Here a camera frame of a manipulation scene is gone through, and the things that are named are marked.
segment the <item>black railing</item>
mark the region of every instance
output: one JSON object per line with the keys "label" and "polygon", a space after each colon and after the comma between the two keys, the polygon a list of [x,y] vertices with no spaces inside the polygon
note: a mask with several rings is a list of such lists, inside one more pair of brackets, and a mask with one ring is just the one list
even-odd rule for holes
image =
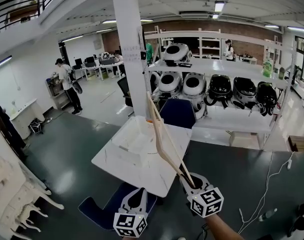
{"label": "black railing", "polygon": [[0,2],[0,32],[2,29],[37,18],[52,0],[5,0]]}

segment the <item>power cord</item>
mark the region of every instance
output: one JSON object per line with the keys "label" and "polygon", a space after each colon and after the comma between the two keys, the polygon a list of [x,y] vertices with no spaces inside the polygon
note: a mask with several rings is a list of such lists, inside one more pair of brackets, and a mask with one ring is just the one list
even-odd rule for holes
{"label": "power cord", "polygon": [[[267,194],[268,189],[269,189],[269,181],[270,181],[270,178],[271,178],[272,176],[275,176],[275,175],[280,174],[280,172],[281,172],[283,166],[285,166],[286,164],[288,164],[288,165],[287,165],[287,169],[290,170],[291,164],[292,164],[292,157],[293,157],[293,154],[294,154],[294,153],[295,153],[295,152],[292,152],[290,158],[289,158],[284,164],[281,165],[280,170],[279,170],[277,173],[273,173],[273,174],[269,175],[269,174],[270,174],[270,169],[271,169],[272,160],[273,160],[273,154],[274,154],[274,152],[272,152],[272,154],[271,154],[271,160],[270,160],[270,164],[269,164],[269,166],[268,166],[268,171],[267,171],[267,176],[266,176],[266,185],[265,185],[266,188],[265,188],[265,192],[264,192],[263,196],[261,197],[260,201],[258,202],[258,205],[257,205],[255,211],[253,212],[251,218],[250,218],[249,220],[244,221],[242,211],[241,211],[240,208],[238,209],[238,211],[239,211],[239,213],[240,213],[240,215],[241,215],[242,222],[243,222],[241,228],[240,228],[239,231],[238,231],[238,234],[241,234],[242,231],[245,230],[245,229],[247,228],[248,225],[250,225],[252,222],[254,222],[254,221],[259,217],[259,214],[260,214],[262,208],[264,207],[264,205],[265,205],[265,203],[266,203],[266,194]],[[257,212],[257,210],[258,210],[258,208],[259,208],[260,203],[261,203],[262,200],[263,200],[263,205],[262,205],[262,207],[261,207],[260,210],[258,211],[256,217],[255,217],[254,219],[252,219],[253,216],[256,214],[256,212]]]}
{"label": "power cord", "polygon": [[205,239],[208,237],[208,230],[209,230],[209,229],[206,228],[207,225],[208,225],[208,224],[204,224],[204,225],[202,226],[202,232],[197,236],[196,240],[200,240],[200,236],[202,236],[202,235],[203,235],[202,240],[205,240]]}

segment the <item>black cap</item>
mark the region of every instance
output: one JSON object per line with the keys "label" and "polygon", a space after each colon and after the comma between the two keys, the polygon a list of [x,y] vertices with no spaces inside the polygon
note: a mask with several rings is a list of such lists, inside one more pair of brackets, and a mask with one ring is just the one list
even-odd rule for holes
{"label": "black cap", "polygon": [[63,64],[63,60],[61,59],[61,58],[58,58],[57,60],[56,60],[56,63],[55,63],[55,65],[58,65],[58,64]]}

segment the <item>person in white shirt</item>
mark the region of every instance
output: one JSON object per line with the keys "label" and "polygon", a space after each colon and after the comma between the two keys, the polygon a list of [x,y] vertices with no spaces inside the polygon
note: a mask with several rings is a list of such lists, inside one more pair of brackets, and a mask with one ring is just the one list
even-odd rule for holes
{"label": "person in white shirt", "polygon": [[72,105],[74,107],[74,111],[72,112],[72,114],[73,115],[81,114],[82,107],[81,107],[80,99],[79,99],[76,91],[73,89],[73,86],[72,86],[72,83],[71,83],[71,80],[69,77],[69,73],[72,72],[71,67],[69,65],[64,64],[63,60],[61,58],[58,58],[56,60],[55,65],[57,65],[59,68],[59,70],[58,70],[59,82],[57,84],[58,85],[62,84],[63,90],[65,91],[65,93],[67,94],[69,99],[71,100]]}
{"label": "person in white shirt", "polygon": [[234,62],[235,58],[234,58],[234,49],[232,47],[232,42],[231,40],[226,40],[225,41],[226,44],[226,48],[225,48],[225,56],[227,57],[226,60],[230,61],[230,62]]}
{"label": "person in white shirt", "polygon": [[[115,51],[115,61],[116,62],[122,62],[123,61],[123,57],[122,57],[122,55],[120,55],[120,52],[118,50]],[[125,70],[123,64],[119,65],[118,67],[120,69],[121,75],[126,73],[126,70]],[[116,77],[117,71],[118,71],[118,67],[117,66],[113,67],[113,74],[114,74],[114,76],[112,78]]]}

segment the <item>drawer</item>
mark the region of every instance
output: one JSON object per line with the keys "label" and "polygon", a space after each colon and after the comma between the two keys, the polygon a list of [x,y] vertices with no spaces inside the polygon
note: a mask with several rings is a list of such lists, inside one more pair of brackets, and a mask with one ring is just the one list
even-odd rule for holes
{"label": "drawer", "polygon": [[21,189],[16,193],[16,195],[11,199],[9,206],[13,207],[15,210],[22,209],[23,206],[33,202],[33,193],[22,186]]}
{"label": "drawer", "polygon": [[6,226],[7,228],[11,228],[16,219],[16,210],[11,206],[7,206],[2,214],[0,219],[0,224]]}

